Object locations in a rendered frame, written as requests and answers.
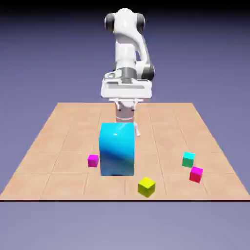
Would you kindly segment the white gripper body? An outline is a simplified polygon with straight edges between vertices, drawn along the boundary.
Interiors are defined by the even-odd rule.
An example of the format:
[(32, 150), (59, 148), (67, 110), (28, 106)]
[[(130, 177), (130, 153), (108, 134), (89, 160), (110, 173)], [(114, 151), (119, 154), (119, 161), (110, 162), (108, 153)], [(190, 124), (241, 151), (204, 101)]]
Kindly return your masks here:
[(152, 82), (132, 79), (132, 83), (122, 83), (120, 78), (103, 78), (101, 96), (109, 99), (147, 100), (152, 97)]

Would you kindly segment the small magenta cube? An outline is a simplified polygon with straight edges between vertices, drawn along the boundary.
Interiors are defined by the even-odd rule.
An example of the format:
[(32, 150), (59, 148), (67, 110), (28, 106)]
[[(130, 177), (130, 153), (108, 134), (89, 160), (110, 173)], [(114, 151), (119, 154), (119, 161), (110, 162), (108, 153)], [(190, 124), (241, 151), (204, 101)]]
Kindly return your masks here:
[(90, 154), (87, 159), (88, 167), (97, 167), (99, 162), (99, 156)]

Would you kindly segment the small teal cube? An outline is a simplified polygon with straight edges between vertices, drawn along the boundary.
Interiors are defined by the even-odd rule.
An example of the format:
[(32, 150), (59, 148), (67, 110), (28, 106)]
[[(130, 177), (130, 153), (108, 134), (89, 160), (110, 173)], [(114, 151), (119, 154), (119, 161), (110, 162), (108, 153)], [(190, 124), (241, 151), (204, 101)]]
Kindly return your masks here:
[(194, 164), (195, 153), (185, 152), (182, 159), (182, 166), (192, 168)]

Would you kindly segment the small yellow cube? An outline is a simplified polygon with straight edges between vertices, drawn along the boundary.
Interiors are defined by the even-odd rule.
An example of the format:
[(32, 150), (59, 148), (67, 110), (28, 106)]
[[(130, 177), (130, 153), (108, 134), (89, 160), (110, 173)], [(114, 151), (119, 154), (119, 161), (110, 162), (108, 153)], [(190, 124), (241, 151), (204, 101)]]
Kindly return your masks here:
[(144, 177), (138, 182), (138, 192), (144, 197), (150, 197), (155, 191), (156, 183), (148, 177)]

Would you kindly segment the small pink-red cube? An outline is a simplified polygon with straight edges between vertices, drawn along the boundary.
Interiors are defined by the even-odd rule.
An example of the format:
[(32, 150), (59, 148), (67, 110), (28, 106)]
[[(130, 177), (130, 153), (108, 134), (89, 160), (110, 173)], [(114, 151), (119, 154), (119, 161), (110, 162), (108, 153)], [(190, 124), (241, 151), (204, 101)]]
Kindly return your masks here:
[(200, 183), (203, 175), (203, 169), (193, 166), (189, 174), (189, 180)]

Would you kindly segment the large blue box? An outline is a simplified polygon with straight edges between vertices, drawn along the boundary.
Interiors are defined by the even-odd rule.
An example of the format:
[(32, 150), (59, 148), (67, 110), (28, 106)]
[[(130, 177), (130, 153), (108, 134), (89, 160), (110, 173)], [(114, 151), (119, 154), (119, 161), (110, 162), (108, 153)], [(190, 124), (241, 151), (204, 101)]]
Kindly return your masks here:
[(102, 176), (133, 176), (135, 132), (133, 123), (102, 123), (99, 134)]

